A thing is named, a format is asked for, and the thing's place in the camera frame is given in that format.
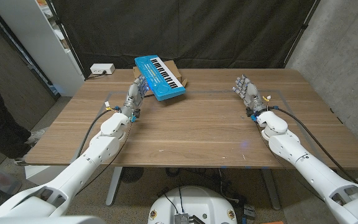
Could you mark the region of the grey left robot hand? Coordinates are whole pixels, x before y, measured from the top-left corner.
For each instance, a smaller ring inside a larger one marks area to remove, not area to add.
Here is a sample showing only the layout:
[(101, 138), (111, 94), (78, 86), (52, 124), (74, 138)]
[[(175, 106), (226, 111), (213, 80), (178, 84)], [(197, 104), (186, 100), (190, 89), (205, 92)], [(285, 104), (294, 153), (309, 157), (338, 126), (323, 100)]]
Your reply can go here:
[(147, 91), (149, 91), (147, 80), (143, 75), (139, 75), (128, 89), (121, 113), (130, 118), (140, 109)]

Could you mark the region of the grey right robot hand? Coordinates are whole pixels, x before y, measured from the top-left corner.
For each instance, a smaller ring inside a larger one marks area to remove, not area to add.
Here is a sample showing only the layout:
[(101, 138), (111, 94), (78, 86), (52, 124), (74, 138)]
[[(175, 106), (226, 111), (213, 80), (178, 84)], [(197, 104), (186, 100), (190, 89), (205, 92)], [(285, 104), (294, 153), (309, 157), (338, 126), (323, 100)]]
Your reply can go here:
[(267, 110), (262, 96), (257, 87), (245, 75), (237, 77), (235, 80), (236, 85), (232, 90), (239, 95), (246, 106), (246, 113), (248, 116), (252, 114), (259, 115)]

